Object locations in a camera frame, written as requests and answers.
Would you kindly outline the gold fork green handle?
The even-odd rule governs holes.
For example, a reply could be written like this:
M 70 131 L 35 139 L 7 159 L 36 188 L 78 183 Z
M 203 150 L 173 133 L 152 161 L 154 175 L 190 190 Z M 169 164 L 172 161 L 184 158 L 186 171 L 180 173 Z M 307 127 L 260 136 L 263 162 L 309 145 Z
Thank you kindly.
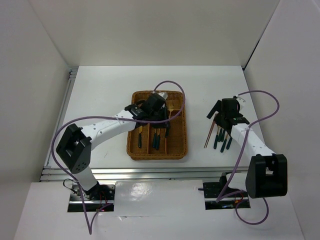
M 168 115 L 167 115 L 167 118 L 170 119 L 171 118 L 171 115 L 172 115 L 172 112 L 174 110 L 174 103 L 173 103 L 173 100 L 169 100 L 167 102 L 167 112 L 168 112 Z M 169 136 L 169 130 L 170 130 L 170 121 L 167 121 L 166 122 L 166 130 L 165 130 L 165 138 L 167 138 Z

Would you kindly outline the gold spoon pile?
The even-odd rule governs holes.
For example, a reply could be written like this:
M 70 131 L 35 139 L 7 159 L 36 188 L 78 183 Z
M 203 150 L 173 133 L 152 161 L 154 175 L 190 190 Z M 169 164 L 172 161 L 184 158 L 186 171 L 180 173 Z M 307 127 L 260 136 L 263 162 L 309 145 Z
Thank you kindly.
M 213 144 L 213 149 L 214 149 L 214 150 L 217 149 L 218 142 L 220 141 L 220 132 L 221 132 L 221 128 L 218 127 L 218 128 L 217 128 L 216 135 L 215 135 L 215 139 L 214 139 L 214 144 Z

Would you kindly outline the gold knife green handle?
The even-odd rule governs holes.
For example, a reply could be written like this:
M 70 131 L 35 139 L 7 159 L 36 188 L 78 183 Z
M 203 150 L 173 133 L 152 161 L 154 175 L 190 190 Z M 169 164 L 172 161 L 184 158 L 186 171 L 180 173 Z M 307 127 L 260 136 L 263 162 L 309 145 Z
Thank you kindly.
M 138 148 L 142 148 L 142 132 L 143 132 L 143 126 L 140 126 L 138 129 Z

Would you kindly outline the gold spoon green handle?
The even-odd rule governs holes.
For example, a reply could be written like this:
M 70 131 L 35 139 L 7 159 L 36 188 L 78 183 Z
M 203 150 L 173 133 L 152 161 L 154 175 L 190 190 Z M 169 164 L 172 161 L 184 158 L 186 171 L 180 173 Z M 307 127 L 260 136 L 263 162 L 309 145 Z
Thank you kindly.
M 160 139 L 161 139 L 161 129 L 159 128 L 157 130 L 157 135 L 156 135 L 156 143 L 155 143 L 156 150 L 159 150 L 159 148 L 160 148 Z
M 153 140 L 152 140 L 152 147 L 156 148 L 157 145 L 157 130 L 154 130 L 154 134 L 153 134 Z

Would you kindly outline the gold knife pile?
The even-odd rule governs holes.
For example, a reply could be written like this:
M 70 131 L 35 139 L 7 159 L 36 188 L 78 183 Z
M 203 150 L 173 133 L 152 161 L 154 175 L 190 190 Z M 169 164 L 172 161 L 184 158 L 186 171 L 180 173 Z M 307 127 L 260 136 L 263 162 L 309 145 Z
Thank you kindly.
M 225 134 L 226 134 L 226 130 L 221 128 L 218 134 L 218 139 L 217 139 L 219 143 L 223 143 L 225 141 Z

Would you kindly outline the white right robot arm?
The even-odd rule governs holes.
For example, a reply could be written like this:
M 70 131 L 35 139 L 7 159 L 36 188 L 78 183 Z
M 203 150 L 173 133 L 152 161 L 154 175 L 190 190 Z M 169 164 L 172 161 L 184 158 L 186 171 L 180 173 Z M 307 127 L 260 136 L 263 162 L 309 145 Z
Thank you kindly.
M 232 181 L 237 173 L 243 154 L 250 158 L 245 177 L 245 191 L 252 199 L 282 197 L 288 192 L 288 161 L 283 154 L 276 154 L 268 148 L 252 130 L 252 126 L 273 117 L 276 112 L 250 123 L 241 113 L 241 106 L 245 101 L 239 97 L 218 100 L 207 115 L 213 118 L 215 124 L 222 128 L 233 140 L 241 145 L 229 179 L 219 182 L 220 194 L 217 201 L 230 196 L 236 189 Z

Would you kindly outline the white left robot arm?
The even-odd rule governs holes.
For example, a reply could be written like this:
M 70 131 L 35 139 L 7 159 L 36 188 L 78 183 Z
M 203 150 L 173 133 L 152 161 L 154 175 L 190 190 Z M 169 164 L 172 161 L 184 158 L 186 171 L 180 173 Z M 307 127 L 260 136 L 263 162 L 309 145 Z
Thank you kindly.
M 89 167 L 92 150 L 115 136 L 144 126 L 145 121 L 166 120 L 167 98 L 166 92 L 153 92 L 141 105 L 131 104 L 125 107 L 114 116 L 115 119 L 106 119 L 83 127 L 73 123 L 65 129 L 56 153 L 80 183 L 83 196 L 93 200 L 99 195 L 99 183 Z

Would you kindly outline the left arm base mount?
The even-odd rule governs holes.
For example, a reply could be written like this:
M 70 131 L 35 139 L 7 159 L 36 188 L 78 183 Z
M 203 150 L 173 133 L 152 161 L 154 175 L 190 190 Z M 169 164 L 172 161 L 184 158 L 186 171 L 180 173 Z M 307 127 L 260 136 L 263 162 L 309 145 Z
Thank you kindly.
M 81 193 L 77 183 L 67 178 L 62 182 L 63 187 L 70 190 L 68 213 L 83 213 Z M 113 182 L 100 184 L 93 191 L 82 190 L 84 205 L 87 212 L 96 212 L 102 208 L 101 212 L 113 212 L 115 207 L 116 184 Z

